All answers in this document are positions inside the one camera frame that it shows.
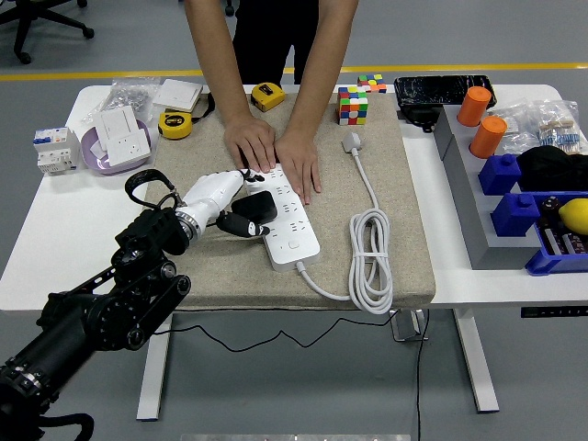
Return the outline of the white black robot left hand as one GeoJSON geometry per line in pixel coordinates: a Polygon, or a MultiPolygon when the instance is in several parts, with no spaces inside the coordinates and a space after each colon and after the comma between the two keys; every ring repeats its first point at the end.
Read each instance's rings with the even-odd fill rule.
{"type": "Polygon", "coordinates": [[[225,211],[249,175],[244,170],[204,175],[189,189],[175,215],[190,242],[199,240],[212,221],[221,231],[238,237],[263,237],[270,233],[266,226],[225,211]]]}

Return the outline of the person's left hand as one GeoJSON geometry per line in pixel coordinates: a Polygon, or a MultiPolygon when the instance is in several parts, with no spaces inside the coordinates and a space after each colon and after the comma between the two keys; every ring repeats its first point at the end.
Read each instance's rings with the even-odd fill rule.
{"type": "Polygon", "coordinates": [[[303,205],[310,205],[312,194],[322,192],[317,147],[312,136],[287,129],[276,141],[275,149],[292,189],[303,205]]]}

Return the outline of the person's right hand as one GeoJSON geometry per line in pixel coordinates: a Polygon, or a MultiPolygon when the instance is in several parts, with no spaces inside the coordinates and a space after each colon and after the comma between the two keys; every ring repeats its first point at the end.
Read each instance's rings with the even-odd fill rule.
{"type": "Polygon", "coordinates": [[[276,166],[275,130],[252,115],[225,122],[225,145],[238,169],[267,173],[276,166]]]}

